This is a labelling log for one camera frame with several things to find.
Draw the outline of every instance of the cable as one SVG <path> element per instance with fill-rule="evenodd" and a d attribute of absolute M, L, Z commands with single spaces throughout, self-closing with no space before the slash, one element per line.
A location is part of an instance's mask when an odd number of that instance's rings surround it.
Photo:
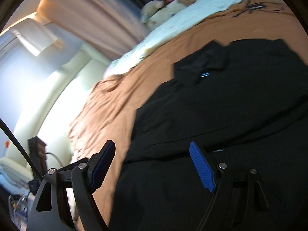
<path fill-rule="evenodd" d="M 23 157 L 26 159 L 26 161 L 29 163 L 33 171 L 36 173 L 36 175 L 39 177 L 40 181 L 43 181 L 43 176 L 37 169 L 37 167 L 34 165 L 33 161 L 28 156 L 27 152 L 23 149 L 22 145 L 19 143 L 19 141 L 16 139 L 16 137 L 13 135 L 11 130 L 7 127 L 7 125 L 3 122 L 3 120 L 0 118 L 0 127 L 3 130 L 3 132 L 7 135 L 7 137 L 10 139 L 10 141 L 15 145 L 15 147 L 21 152 Z"/>
<path fill-rule="evenodd" d="M 15 203 L 14 198 L 10 195 L 9 198 L 8 198 L 9 213 L 10 213 L 10 218 L 11 218 L 12 222 L 15 224 L 14 212 L 13 212 L 13 210 L 12 210 L 12 203 L 11 203 L 11 200 L 13 200 L 14 203 Z"/>
<path fill-rule="evenodd" d="M 24 195 L 23 198 L 22 198 L 22 202 L 26 205 L 27 208 L 29 208 L 29 204 L 28 204 L 28 201 L 27 201 L 27 200 L 28 200 L 28 197 L 29 197 L 30 193 L 31 193 L 31 191 L 29 191 L 29 193 L 27 194 L 27 196 Z"/>
<path fill-rule="evenodd" d="M 279 3 L 273 3 L 273 2 L 258 2 L 258 3 L 253 3 L 251 5 L 249 5 L 250 3 L 250 0 L 247 1 L 247 4 L 246 6 L 244 7 L 244 10 L 239 12 L 238 14 L 236 15 L 233 15 L 232 17 L 238 17 L 240 14 L 246 12 L 246 11 L 249 11 L 249 13 L 252 13 L 252 11 L 254 10 L 261 10 L 261 11 L 265 11 L 265 12 L 270 12 L 270 13 L 279 13 L 279 12 L 283 12 L 285 9 L 284 7 L 279 4 Z M 266 10 L 264 8 L 267 8 L 266 4 L 274 4 L 274 5 L 277 5 L 277 6 L 280 6 L 280 9 L 274 9 L 273 11 L 270 11 L 270 10 Z"/>
<path fill-rule="evenodd" d="M 61 162 L 61 160 L 55 155 L 55 154 L 53 154 L 53 153 L 50 153 L 50 152 L 47 152 L 47 153 L 45 153 L 46 155 L 48 154 L 48 155 L 52 155 L 56 160 L 57 160 L 57 162 L 59 163 L 59 165 L 61 166 L 61 167 L 64 167 L 63 166 L 63 164 L 62 164 L 62 162 Z"/>

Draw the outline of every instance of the shirt collar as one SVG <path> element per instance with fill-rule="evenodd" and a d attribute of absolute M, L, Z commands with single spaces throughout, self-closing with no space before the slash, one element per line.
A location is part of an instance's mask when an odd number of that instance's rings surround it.
<path fill-rule="evenodd" d="M 174 64 L 174 79 L 186 86 L 193 86 L 208 70 L 224 70 L 226 67 L 226 48 L 211 41 L 202 49 L 188 55 Z"/>

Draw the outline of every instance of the brown blanket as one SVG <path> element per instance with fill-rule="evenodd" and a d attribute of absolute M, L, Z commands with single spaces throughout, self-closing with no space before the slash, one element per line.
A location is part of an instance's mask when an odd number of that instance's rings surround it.
<path fill-rule="evenodd" d="M 130 145 L 136 109 L 162 82 L 172 79 L 173 63 L 214 39 L 228 44 L 248 38 L 282 38 L 308 63 L 308 37 L 291 10 L 281 0 L 251 0 L 255 2 L 268 2 L 268 8 L 232 18 L 243 10 L 247 1 L 233 5 L 161 46 L 128 73 L 111 76 L 94 86 L 83 110 L 71 124 L 70 140 L 77 158 L 99 152 L 108 139 L 116 144 L 116 156 L 103 186 L 94 194 L 107 223 L 121 164 Z"/>

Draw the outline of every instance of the black pole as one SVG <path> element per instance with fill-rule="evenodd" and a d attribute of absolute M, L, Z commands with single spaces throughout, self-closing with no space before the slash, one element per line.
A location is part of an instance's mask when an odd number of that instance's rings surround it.
<path fill-rule="evenodd" d="M 0 118 L 0 127 L 3 130 L 3 132 L 7 135 L 7 137 L 10 139 L 10 141 L 16 146 L 16 148 L 21 152 L 23 157 L 26 159 L 26 161 L 29 163 L 33 171 L 36 173 L 36 175 L 39 177 L 41 181 L 43 181 L 43 176 L 37 169 L 37 167 L 34 165 L 30 157 L 28 156 L 27 152 L 23 149 L 22 145 L 19 143 L 19 141 L 15 138 L 11 130 L 7 127 L 7 125 L 3 122 L 3 120 Z"/>

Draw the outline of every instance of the blue gripper pad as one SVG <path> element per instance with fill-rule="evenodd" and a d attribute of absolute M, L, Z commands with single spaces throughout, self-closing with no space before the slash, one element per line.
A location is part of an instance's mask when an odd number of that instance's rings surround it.
<path fill-rule="evenodd" d="M 203 186 L 208 188 L 210 192 L 213 193 L 216 189 L 214 172 L 194 141 L 189 145 L 189 154 L 197 169 Z"/>
<path fill-rule="evenodd" d="M 100 188 L 105 176 L 116 154 L 116 146 L 113 141 L 108 140 L 101 151 L 96 154 L 93 162 L 89 164 L 88 169 L 88 188 L 91 193 Z"/>

